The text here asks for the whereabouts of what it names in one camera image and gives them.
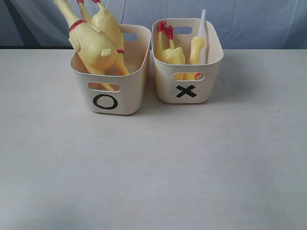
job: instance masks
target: black x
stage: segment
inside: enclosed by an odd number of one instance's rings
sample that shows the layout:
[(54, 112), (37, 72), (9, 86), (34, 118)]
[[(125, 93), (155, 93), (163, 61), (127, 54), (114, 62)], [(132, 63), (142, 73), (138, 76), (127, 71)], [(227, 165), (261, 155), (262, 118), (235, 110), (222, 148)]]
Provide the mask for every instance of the black x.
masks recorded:
[(180, 94), (177, 95), (177, 98), (180, 98), (180, 97), (182, 97), (185, 94), (189, 95), (190, 97), (196, 97), (197, 96), (196, 93), (193, 93), (191, 91), (192, 89), (195, 88), (194, 85), (190, 85), (188, 88), (183, 88), (182, 86), (179, 85), (176, 88), (182, 91)]

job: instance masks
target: white table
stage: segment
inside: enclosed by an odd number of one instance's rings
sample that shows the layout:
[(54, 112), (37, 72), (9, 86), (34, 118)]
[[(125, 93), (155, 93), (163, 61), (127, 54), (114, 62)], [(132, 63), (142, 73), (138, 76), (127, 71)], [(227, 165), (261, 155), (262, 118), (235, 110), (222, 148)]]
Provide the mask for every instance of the white table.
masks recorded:
[(305, 230), (307, 50), (225, 50), (210, 100), (96, 114), (72, 50), (0, 50), (1, 230)]

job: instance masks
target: white backdrop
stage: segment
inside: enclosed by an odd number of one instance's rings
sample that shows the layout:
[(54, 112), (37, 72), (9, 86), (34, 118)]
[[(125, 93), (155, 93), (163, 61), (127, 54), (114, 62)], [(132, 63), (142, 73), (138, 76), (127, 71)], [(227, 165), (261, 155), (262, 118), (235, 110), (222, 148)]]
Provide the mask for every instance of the white backdrop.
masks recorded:
[[(42, 46), (69, 46), (68, 27), (53, 0), (10, 0)], [(69, 0), (81, 16), (76, 0)], [(216, 28), (223, 48), (307, 48), (307, 0), (103, 0), (120, 22), (151, 29), (165, 17), (200, 17)], [(96, 5), (85, 0), (91, 15)], [(0, 46), (23, 45), (0, 0)]]

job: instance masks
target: basket handle hole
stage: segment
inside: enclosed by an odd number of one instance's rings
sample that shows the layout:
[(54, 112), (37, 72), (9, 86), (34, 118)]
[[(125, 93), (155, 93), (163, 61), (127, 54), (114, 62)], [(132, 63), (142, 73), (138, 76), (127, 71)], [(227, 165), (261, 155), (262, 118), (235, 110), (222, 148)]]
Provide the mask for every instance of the basket handle hole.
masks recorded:
[(190, 35), (193, 29), (189, 26), (175, 26), (174, 27), (174, 34), (175, 35)]
[(202, 81), (205, 78), (203, 73), (174, 73), (175, 81)]
[(88, 82), (87, 87), (94, 91), (119, 92), (120, 86), (110, 83)]
[(124, 41), (136, 42), (136, 41), (138, 41), (138, 37), (134, 33), (124, 33)]

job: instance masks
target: white plastic bin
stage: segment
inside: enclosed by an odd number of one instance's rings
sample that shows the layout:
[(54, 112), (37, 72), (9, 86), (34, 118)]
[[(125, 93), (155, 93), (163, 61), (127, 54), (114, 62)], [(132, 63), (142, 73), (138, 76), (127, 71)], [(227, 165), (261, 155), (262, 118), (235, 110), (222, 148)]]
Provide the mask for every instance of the white plastic bin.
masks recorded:
[[(125, 41), (125, 64), (131, 74), (111, 76), (114, 67), (106, 70), (105, 75), (89, 74), (75, 53), (71, 68), (78, 80), (82, 95), (88, 107), (97, 113), (129, 115), (141, 107), (145, 86), (149, 75), (149, 46), (151, 31), (139, 25), (120, 25), (124, 34), (135, 34), (137, 41)], [(118, 91), (93, 89), (90, 85), (108, 83), (118, 86)]]
[[(175, 47), (182, 47), (188, 62), (191, 40), (198, 33), (200, 19), (198, 18), (166, 18), (156, 21), (152, 29), (152, 47), (155, 65), (156, 91), (160, 100), (170, 104), (194, 104), (208, 100), (218, 73), (224, 53), (218, 35), (213, 25), (206, 21), (207, 32), (207, 64), (204, 65), (170, 65), (159, 61), (155, 57), (155, 46), (159, 23), (166, 22), (166, 27), (191, 27), (191, 34), (175, 34)], [(167, 36), (163, 40), (164, 49), (169, 48)], [(173, 79), (174, 73), (202, 73), (202, 80)]]

